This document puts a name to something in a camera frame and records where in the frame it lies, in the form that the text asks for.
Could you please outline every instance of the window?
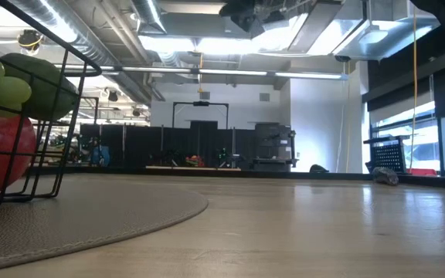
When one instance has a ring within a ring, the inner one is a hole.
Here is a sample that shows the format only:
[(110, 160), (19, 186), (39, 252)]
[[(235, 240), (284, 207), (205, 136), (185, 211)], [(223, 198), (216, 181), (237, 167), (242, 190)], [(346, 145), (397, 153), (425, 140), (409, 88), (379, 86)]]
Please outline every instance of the window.
[[(434, 102), (416, 108), (416, 126), (413, 139), (413, 168), (440, 170), (439, 137)], [(413, 109), (375, 123), (375, 137), (410, 135), (413, 129)], [(403, 141), (406, 168), (409, 168), (411, 138)]]

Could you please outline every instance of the ductwork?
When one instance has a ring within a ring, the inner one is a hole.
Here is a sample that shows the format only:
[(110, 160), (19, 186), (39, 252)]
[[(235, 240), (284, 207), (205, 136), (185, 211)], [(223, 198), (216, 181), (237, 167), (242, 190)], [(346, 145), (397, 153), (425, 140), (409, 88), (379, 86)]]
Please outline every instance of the ductwork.
[[(175, 68), (191, 68), (193, 65), (185, 63), (179, 59), (179, 56), (176, 52), (173, 53), (158, 53), (159, 58), (162, 63), (167, 67), (175, 67)], [(198, 79), (199, 77), (196, 74), (183, 74), (179, 73), (179, 76), (183, 76), (188, 79)]]
[(152, 27), (157, 33), (167, 33), (161, 22), (159, 7), (155, 0), (131, 0), (131, 5), (144, 25)]
[[(73, 44), (82, 46), (84, 55), (92, 59), (100, 66), (116, 66), (120, 62), (97, 36), (89, 29), (87, 24), (70, 8), (65, 1), (47, 0), (11, 0), (11, 3), (22, 11), (32, 16), (38, 22), (49, 29), (58, 29), (59, 25), (66, 25), (66, 29), (75, 32), (77, 39)], [(116, 76), (107, 76), (120, 86), (133, 101), (150, 103), (151, 96), (148, 95), (126, 74), (119, 73)]]

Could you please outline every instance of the gray carpet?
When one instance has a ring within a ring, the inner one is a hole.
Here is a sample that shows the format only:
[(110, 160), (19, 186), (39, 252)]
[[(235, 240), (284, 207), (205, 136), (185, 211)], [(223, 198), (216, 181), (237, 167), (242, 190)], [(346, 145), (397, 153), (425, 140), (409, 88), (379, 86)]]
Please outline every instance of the gray carpet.
[[(0, 206), (0, 268), (144, 235), (198, 215), (208, 204), (195, 192), (109, 177), (65, 176), (56, 199)], [(40, 185), (48, 184), (45, 178)]]

